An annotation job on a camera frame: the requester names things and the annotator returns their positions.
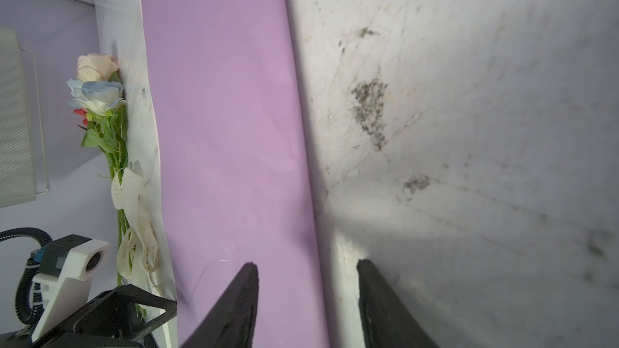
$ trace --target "white and blue flower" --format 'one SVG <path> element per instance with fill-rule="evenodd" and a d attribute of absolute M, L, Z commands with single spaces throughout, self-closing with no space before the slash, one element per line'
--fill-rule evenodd
<path fill-rule="evenodd" d="M 87 109 L 94 115 L 103 116 L 127 105 L 127 101 L 123 99 L 124 88 L 121 83 L 70 80 L 67 81 L 67 85 L 71 88 L 73 96 L 73 101 L 70 101 L 69 105 Z"/>

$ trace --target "purple wrapping paper sheet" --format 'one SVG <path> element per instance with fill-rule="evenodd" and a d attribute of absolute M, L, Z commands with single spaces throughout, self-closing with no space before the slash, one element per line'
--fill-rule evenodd
<path fill-rule="evenodd" d="M 327 347 L 285 1 L 142 0 L 142 11 L 179 342 L 253 261 L 254 346 Z"/>

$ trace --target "white wall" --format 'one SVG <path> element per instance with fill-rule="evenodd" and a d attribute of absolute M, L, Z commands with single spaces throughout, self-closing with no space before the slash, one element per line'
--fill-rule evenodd
<path fill-rule="evenodd" d="M 290 4 L 334 348 L 365 257 L 443 348 L 616 346 L 619 0 Z"/>
<path fill-rule="evenodd" d="M 50 170 L 50 192 L 36 201 L 0 208 L 0 231 L 32 226 L 54 239 L 79 234 L 110 242 L 113 255 L 93 283 L 93 294 L 116 285 L 116 212 L 109 175 L 99 150 L 80 148 L 84 131 L 67 105 L 65 82 L 75 76 L 80 55 L 99 52 L 95 10 L 61 0 L 0 0 L 0 26 L 12 28 L 22 48 L 36 54 Z M 29 85 L 32 77 L 27 78 Z M 0 243 L 0 333 L 22 327 L 14 312 L 17 283 L 36 242 L 27 238 Z"/>

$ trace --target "white mesh basket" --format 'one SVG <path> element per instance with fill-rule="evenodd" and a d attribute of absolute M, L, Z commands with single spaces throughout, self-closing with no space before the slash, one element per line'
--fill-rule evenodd
<path fill-rule="evenodd" d="M 21 51 L 15 31 L 0 27 L 0 207 L 33 201 L 38 193 L 34 139 Z M 40 114 L 38 83 L 36 96 Z M 44 144 L 42 152 L 49 189 Z"/>

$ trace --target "white wire handle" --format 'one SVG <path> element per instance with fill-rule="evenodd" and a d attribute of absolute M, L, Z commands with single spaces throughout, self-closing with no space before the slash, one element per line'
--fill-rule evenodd
<path fill-rule="evenodd" d="M 43 114 L 41 114 L 41 95 L 38 89 L 38 72 L 36 71 L 36 56 L 30 50 L 22 49 L 22 51 L 32 54 L 32 63 L 35 68 L 35 89 L 36 89 L 36 111 L 39 114 L 39 132 L 41 133 L 41 153 L 43 155 L 43 174 L 45 177 L 45 190 L 37 191 L 37 195 L 42 195 L 50 190 L 50 174 L 47 171 L 47 157 L 45 156 L 45 138 L 43 136 Z"/>

